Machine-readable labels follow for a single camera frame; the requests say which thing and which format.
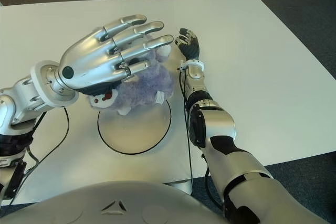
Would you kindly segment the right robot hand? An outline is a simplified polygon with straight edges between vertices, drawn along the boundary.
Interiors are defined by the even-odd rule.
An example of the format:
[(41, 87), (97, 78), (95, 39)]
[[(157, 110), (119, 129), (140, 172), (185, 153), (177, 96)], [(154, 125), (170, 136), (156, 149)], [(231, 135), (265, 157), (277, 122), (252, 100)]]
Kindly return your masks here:
[(200, 48), (198, 38), (192, 30), (181, 28), (175, 40), (182, 55), (186, 60), (199, 60)]

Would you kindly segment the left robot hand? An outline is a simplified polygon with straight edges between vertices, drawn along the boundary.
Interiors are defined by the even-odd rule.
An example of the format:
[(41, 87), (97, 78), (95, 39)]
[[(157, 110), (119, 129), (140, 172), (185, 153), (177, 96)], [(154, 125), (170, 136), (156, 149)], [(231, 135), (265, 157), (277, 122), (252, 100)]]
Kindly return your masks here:
[(150, 68), (150, 61), (141, 60), (141, 56), (173, 42), (172, 35), (164, 35), (125, 48), (163, 27), (163, 22), (148, 23), (140, 14), (99, 27), (65, 51), (55, 77), (64, 89), (86, 95), (104, 94), (114, 84)]

